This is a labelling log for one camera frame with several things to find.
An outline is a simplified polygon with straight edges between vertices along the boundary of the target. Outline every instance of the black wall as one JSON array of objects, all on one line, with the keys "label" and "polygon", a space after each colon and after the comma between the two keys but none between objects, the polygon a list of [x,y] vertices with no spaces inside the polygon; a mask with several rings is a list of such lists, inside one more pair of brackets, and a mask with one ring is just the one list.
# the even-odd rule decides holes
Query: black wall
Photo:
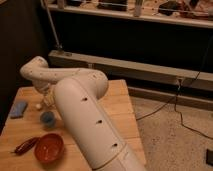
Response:
[{"label": "black wall", "polygon": [[[213,36],[212,29],[62,12],[54,20],[67,51],[192,70]],[[213,40],[203,70],[213,72]]]},{"label": "black wall", "polygon": [[20,67],[48,45],[38,18],[39,0],[8,0],[0,5],[0,128],[20,86],[30,85]]}]

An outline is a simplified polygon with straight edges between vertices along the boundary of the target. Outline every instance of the shelf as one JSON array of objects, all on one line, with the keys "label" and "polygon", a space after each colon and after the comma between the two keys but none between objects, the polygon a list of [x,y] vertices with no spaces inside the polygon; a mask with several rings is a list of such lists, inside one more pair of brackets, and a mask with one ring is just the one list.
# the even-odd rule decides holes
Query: shelf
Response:
[{"label": "shelf", "polygon": [[[128,0],[126,5],[115,4],[115,3],[103,3],[103,2],[101,3],[102,5],[105,5],[105,7],[109,7],[109,5],[111,5],[111,7],[112,5],[114,5],[113,8],[115,8],[115,6],[120,6],[121,8],[119,8],[119,10],[122,10],[124,9],[122,7],[125,7],[124,11],[99,9],[100,8],[98,7],[100,5],[99,0],[82,1],[82,3],[80,1],[79,6],[65,5],[60,8],[57,5],[57,3],[55,4],[49,3],[48,8],[52,11],[61,11],[61,12],[68,12],[68,13],[80,13],[80,14],[122,18],[122,19],[130,19],[130,20],[177,24],[177,25],[185,25],[185,26],[193,26],[193,27],[201,27],[201,28],[213,28],[213,15],[211,16],[210,13],[207,14],[206,12],[201,12],[200,8],[203,6],[202,4],[199,4],[200,2],[198,3],[199,7],[195,8],[194,10],[192,9],[190,9],[190,11],[172,10],[173,12],[170,16],[159,13],[159,6],[165,2],[167,1],[166,0],[145,0],[143,1],[143,3],[141,2],[142,3],[141,6],[139,5],[140,2],[138,0],[137,2],[135,0]],[[209,7],[209,9],[212,9],[212,13],[213,13],[213,2],[209,2],[209,3],[210,5],[212,5],[212,7],[211,6]]]}]

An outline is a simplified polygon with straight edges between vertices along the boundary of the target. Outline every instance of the wooden table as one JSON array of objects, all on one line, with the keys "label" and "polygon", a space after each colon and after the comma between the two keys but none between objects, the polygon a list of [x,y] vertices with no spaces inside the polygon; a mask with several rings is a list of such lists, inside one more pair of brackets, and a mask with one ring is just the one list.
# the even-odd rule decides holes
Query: wooden table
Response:
[{"label": "wooden table", "polygon": [[[47,129],[40,123],[39,118],[43,111],[36,110],[35,105],[41,99],[42,96],[33,87],[24,87],[18,90],[14,102],[17,100],[26,100],[28,101],[28,107],[25,110],[23,118],[10,119],[8,117],[5,123],[2,135],[0,136],[0,170],[90,171],[90,167],[70,134],[65,130],[63,122],[54,107],[51,110],[57,118],[56,126],[53,129]],[[126,142],[133,148],[141,162],[145,164],[144,151],[125,81],[110,81],[109,90],[100,100],[100,104],[104,107]],[[42,165],[36,160],[34,149],[31,149],[22,156],[16,156],[11,153],[23,141],[50,132],[60,134],[65,143],[65,152],[59,161],[49,165]]]}]

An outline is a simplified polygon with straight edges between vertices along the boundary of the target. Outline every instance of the blue sponge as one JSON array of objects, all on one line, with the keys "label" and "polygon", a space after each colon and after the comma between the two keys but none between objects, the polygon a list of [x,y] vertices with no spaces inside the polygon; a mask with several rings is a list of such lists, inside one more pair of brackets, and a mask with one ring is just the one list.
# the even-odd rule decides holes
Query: blue sponge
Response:
[{"label": "blue sponge", "polygon": [[23,114],[24,114],[24,111],[27,108],[27,105],[28,105],[28,103],[26,101],[24,101],[24,100],[17,101],[13,105],[13,107],[12,107],[10,113],[9,113],[10,118],[11,119],[22,118]]}]

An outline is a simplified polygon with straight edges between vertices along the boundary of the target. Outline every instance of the power cord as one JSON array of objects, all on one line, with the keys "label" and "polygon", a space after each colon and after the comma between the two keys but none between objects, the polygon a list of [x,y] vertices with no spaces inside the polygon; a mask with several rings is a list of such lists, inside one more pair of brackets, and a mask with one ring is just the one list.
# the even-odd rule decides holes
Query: power cord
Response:
[{"label": "power cord", "polygon": [[190,130],[190,131],[192,131],[192,132],[194,132],[194,133],[196,133],[198,135],[201,135],[201,136],[203,136],[205,138],[213,140],[213,137],[210,137],[210,136],[206,135],[205,133],[202,133],[201,131],[198,131],[196,129],[190,128],[189,126],[187,126],[187,125],[184,124],[184,122],[183,122],[183,114],[182,114],[181,111],[177,110],[177,102],[178,102],[178,96],[176,96],[176,98],[175,98],[174,111],[176,113],[180,114],[180,124],[181,124],[181,126],[183,126],[184,128],[186,128],[186,129],[188,129],[188,130]]},{"label": "power cord", "polygon": [[[209,41],[208,41],[208,44],[207,44],[207,48],[206,48],[206,51],[205,51],[205,54],[203,56],[203,59],[202,59],[202,63],[201,63],[201,66],[200,66],[200,70],[198,71],[197,75],[195,76],[195,78],[188,84],[188,86],[186,87],[190,87],[199,77],[204,65],[205,65],[205,62],[206,62],[206,58],[207,58],[207,55],[208,55],[208,52],[209,52],[209,48],[210,48],[210,45],[211,45],[211,42],[213,40],[213,35],[210,37]],[[155,111],[149,113],[149,114],[146,114],[142,117],[139,117],[139,118],[136,118],[136,121],[139,121],[139,120],[142,120],[144,118],[147,118],[147,117],[150,117],[154,114],[156,114],[157,112],[159,112],[160,110],[162,110],[165,106],[167,106],[173,99],[175,99],[175,103],[174,103],[174,111],[179,113],[180,114],[180,118],[181,118],[181,126],[183,126],[184,128],[192,131],[192,132],[195,132],[205,138],[208,138],[210,140],[213,140],[213,137],[210,137],[196,129],[193,129],[193,128],[190,128],[189,126],[185,125],[184,122],[183,122],[183,114],[181,111],[177,110],[177,102],[178,102],[178,96],[180,94],[180,90],[181,90],[181,87],[182,87],[182,80],[178,80],[179,81],[179,85],[178,85],[178,89],[175,93],[174,96],[172,96],[166,103],[164,103],[162,106],[160,106],[158,109],[156,109]]]}]

